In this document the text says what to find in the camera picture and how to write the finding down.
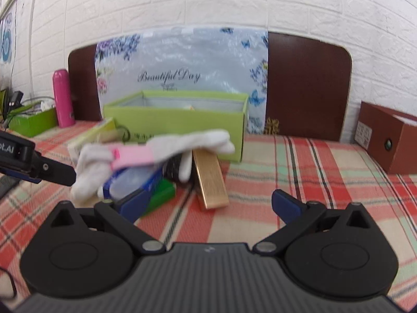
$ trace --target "metal screw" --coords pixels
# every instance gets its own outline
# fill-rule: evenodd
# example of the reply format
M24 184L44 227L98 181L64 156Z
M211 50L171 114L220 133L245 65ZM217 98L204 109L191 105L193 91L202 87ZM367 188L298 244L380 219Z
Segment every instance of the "metal screw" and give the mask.
M147 252L157 252L161 250L162 247L163 247L163 244L161 244L157 240L148 240L142 244L142 248Z
M256 244L256 249L258 252L271 253L277 249L277 245L270 241L262 241Z

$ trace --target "gray ribbed gripper plate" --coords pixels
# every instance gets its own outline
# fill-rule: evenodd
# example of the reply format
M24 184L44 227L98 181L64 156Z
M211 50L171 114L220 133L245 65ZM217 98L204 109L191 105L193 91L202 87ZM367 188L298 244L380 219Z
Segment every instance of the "gray ribbed gripper plate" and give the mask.
M246 244L175 244L145 257L121 285L65 300L32 295L17 313L394 313L387 298L328 301L300 289L271 257Z

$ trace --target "black cable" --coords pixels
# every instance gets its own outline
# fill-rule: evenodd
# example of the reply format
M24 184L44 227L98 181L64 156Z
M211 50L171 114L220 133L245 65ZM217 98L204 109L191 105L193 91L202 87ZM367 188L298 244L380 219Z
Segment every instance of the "black cable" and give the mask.
M0 294L0 300L13 300L17 297L17 288L16 288L16 283L15 283L15 279L13 277L13 275L5 268L0 266L0 271L3 271L4 273L6 273L10 279L10 283L12 284L12 290L13 290L13 294L12 296L4 296L2 294Z

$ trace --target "printed plastic bag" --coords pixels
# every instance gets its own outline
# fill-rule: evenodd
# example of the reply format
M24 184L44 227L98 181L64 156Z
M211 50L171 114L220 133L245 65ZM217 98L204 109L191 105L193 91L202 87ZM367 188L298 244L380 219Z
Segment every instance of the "printed plastic bag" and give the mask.
M254 28L172 28L97 44L100 105L143 89L249 95L248 132L263 133L268 32Z

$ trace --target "white brick wall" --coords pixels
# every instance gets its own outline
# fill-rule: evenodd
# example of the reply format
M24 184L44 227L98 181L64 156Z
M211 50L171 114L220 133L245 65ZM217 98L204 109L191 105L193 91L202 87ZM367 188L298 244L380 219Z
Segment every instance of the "white brick wall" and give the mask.
M26 96L33 93L32 85L30 83L30 60L29 60L29 39L30 39L30 13L33 0L17 0L9 9L13 14L16 12L16 49L11 48L12 61L11 64L3 65L2 70L5 69L5 74L10 78L13 70L11 81L6 83L10 85L13 90L21 90ZM12 38L14 34L14 20L12 26Z
M417 115L417 0L35 0L26 48L33 90L52 93L51 73L68 65L74 48L182 24L268 27L348 49L353 68L344 141L352 138L361 100ZM22 52L29 43L23 38ZM13 76L22 86L28 65L24 54L16 60Z

